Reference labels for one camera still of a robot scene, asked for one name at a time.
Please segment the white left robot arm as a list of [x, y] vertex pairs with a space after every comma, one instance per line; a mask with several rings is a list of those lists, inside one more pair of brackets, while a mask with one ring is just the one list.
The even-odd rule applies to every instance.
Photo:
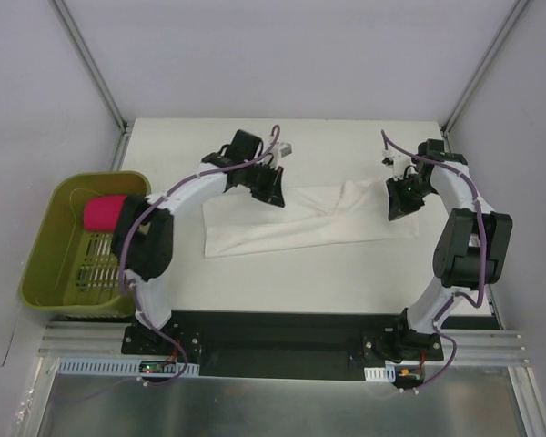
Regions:
[[163, 275], [173, 259], [177, 220], [238, 186], [260, 202], [283, 208], [284, 168], [278, 160], [285, 145], [279, 136], [280, 126], [275, 125], [265, 146], [260, 137], [240, 129], [173, 187], [124, 200], [111, 244], [119, 261], [118, 287], [132, 293], [136, 319], [146, 327], [142, 341], [153, 353], [166, 353], [174, 343], [174, 332], [165, 326], [172, 310]]

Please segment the white t shirt red print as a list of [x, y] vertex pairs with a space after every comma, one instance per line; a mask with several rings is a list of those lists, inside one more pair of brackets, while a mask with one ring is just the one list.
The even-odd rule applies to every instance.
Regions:
[[290, 188], [284, 199], [283, 208], [245, 194], [225, 195], [205, 203], [205, 257], [414, 239], [419, 235], [418, 221], [412, 216], [388, 220], [388, 193], [379, 179]]

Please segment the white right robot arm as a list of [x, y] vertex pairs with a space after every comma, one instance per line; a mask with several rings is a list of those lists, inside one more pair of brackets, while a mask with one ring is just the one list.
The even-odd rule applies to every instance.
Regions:
[[411, 153], [383, 138], [383, 164], [391, 169], [386, 182], [390, 221], [419, 211], [428, 195], [440, 198], [448, 218], [434, 249], [433, 278], [419, 299], [401, 314], [401, 328], [391, 348], [412, 359], [424, 347], [422, 335], [435, 334], [460, 300], [478, 309], [485, 289], [503, 271], [513, 220], [483, 198], [470, 176], [467, 159], [446, 151], [443, 141], [429, 138]]

